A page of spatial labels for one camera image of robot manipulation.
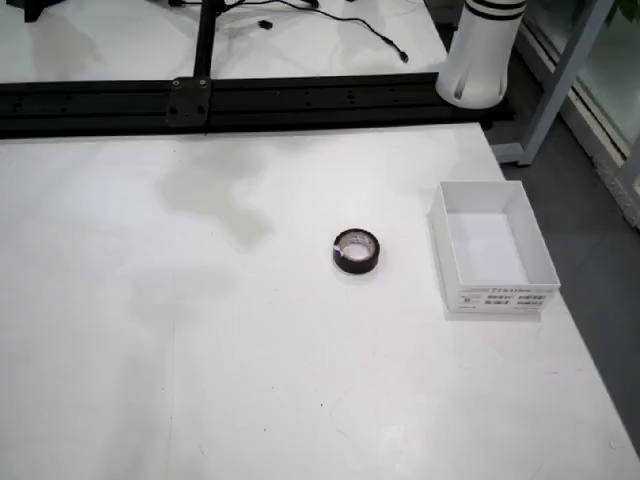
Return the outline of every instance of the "black tape roll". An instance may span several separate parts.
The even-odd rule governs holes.
[[[366,253],[354,255],[350,250],[352,245],[361,245]],[[359,228],[352,228],[342,232],[333,242],[333,261],[347,273],[361,275],[376,268],[380,258],[380,243],[373,234]]]

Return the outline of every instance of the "white table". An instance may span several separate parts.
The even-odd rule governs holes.
[[[638,478],[560,297],[443,311],[433,189],[499,178],[474,125],[4,142],[0,478]]]
[[[409,54],[409,63],[359,24],[281,5],[251,6],[219,18],[211,76],[413,73],[438,71],[446,58],[422,0],[322,0],[321,5],[334,15],[366,19]],[[5,66],[0,82],[159,80],[193,73],[199,7],[66,0],[35,24],[23,24],[22,15],[0,4]],[[273,29],[262,30],[259,20],[272,21]]]

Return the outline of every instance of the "black bracket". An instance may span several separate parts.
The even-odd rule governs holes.
[[[167,123],[176,128],[203,126],[209,117],[211,80],[206,77],[178,77],[171,82]]]
[[[7,5],[22,8],[24,10],[24,21],[26,23],[32,23],[38,19],[45,8],[62,1],[63,0],[7,0]]]

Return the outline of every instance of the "open box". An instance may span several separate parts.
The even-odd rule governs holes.
[[[429,221],[450,311],[538,312],[560,288],[521,182],[442,182]]]

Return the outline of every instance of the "metal extrusion frame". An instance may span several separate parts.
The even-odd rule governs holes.
[[[513,118],[505,101],[465,110],[440,99],[437,74],[212,80],[224,0],[203,0],[192,77],[0,84],[0,138],[259,132]]]
[[[494,153],[500,163],[531,165],[542,142],[547,137],[562,104],[569,94],[578,72],[584,64],[598,33],[611,10],[614,0],[593,0],[580,17],[574,34],[560,56],[551,78],[544,85],[544,94],[519,142],[495,145]]]
[[[38,20],[45,8],[62,1],[64,0],[7,0],[7,5],[22,8],[24,10],[25,23],[33,23]]]

